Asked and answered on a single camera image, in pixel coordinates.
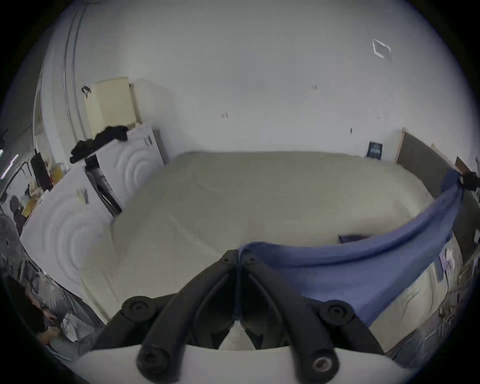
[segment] bed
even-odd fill
[[[129,297],[177,292],[226,250],[251,241],[321,246],[337,243],[339,234],[383,234],[432,201],[412,173],[369,158],[183,154],[130,200],[86,256],[84,297],[107,322]],[[447,247],[461,260],[455,238]],[[448,279],[432,264],[371,325],[383,349],[421,324],[447,290]]]

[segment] person's hand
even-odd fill
[[[47,319],[49,319],[52,323],[57,319],[57,317],[53,314],[53,312],[48,308],[45,308],[42,312],[43,312],[43,315]]]
[[[58,327],[48,327],[46,332],[50,338],[60,336],[60,328]]]
[[[42,343],[43,345],[50,344],[50,340],[58,336],[60,336],[60,329],[58,329],[57,327],[48,327],[45,332],[37,335],[38,340],[40,340],[40,343]]]

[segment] white wall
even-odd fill
[[[65,37],[63,24],[56,34]],[[374,38],[391,47],[391,60],[374,55]],[[389,160],[402,127],[473,169],[480,155],[476,107],[455,59],[403,2],[90,5],[75,75],[87,131],[82,85],[129,76],[140,118],[160,129],[169,157],[191,150],[364,156],[372,140]],[[58,110],[59,127],[63,94],[52,92],[42,103],[49,98]]]

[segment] white foam panel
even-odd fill
[[[43,196],[20,240],[40,268],[83,299],[82,262],[112,219],[79,164]]]
[[[163,166],[152,128],[147,124],[130,130],[126,142],[114,140],[100,148],[96,156],[122,208]]]

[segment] person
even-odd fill
[[[41,344],[51,348],[61,360],[76,360],[94,346],[103,327],[96,329],[79,341],[70,341],[62,334],[60,327],[46,325],[44,316],[48,316],[49,321],[56,321],[56,316],[49,309],[41,310],[36,303],[32,305],[29,298],[24,295],[24,288],[11,276],[6,276],[5,283],[14,307],[27,327],[36,335]]]
[[[43,321],[45,312],[28,301],[24,294],[24,288],[18,282],[11,276],[7,276],[5,283],[17,312],[27,327],[36,335],[40,343],[48,345],[54,337],[60,336],[58,327],[45,325]]]

